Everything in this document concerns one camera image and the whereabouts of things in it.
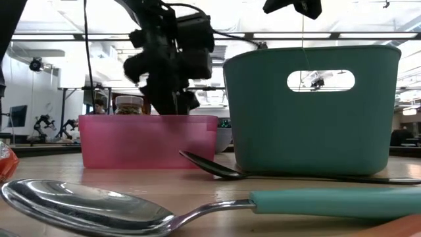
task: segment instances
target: metal spoon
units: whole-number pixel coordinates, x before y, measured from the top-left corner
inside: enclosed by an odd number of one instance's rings
[[[396,185],[416,185],[421,184],[421,179],[417,178],[375,178],[365,176],[341,176],[341,175],[299,175],[287,172],[239,172],[232,170],[213,161],[190,153],[188,151],[179,151],[180,155],[195,163],[200,169],[207,171],[215,176],[225,178],[226,180],[241,180],[245,178],[256,178],[258,176],[277,176],[277,177],[307,177],[336,180],[341,182],[357,182],[368,184],[396,184]]]
[[[19,237],[19,235],[13,234],[7,230],[0,229],[0,237]]]
[[[167,236],[215,211],[398,219],[421,213],[421,188],[342,188],[251,192],[249,199],[203,205],[185,215],[113,191],[52,180],[15,180],[3,199],[21,213],[86,236]]]

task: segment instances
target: teal plastic basket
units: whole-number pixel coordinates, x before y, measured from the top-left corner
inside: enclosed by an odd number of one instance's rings
[[[384,169],[400,57],[395,47],[365,45],[265,49],[227,60],[239,167],[348,175]],[[355,85],[342,92],[293,92],[287,78],[300,70],[348,70]]]

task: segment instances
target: white bowl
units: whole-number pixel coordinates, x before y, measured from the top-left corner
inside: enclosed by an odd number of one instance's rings
[[[215,153],[225,151],[232,141],[231,128],[218,128],[216,131]]]

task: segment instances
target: pink plastic bin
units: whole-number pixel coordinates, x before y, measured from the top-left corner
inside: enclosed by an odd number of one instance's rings
[[[213,161],[218,117],[79,116],[85,168],[195,169],[179,150]]]

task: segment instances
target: wooden table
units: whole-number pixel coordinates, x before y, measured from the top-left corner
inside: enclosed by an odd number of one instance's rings
[[[217,155],[216,161],[234,166],[234,155]],[[378,176],[421,178],[421,159],[391,157],[388,167]],[[288,188],[384,187],[311,180],[240,180],[224,182],[200,170],[85,170],[80,154],[21,159],[13,178],[42,178],[81,183],[124,192],[154,201],[175,214],[184,214],[206,203],[247,198],[252,190]],[[378,223],[331,217],[297,215],[255,215],[250,210],[225,211],[206,215],[189,223],[171,236],[183,237],[278,237],[337,236],[349,234]],[[0,228],[21,237],[76,236],[18,213],[0,201]]]

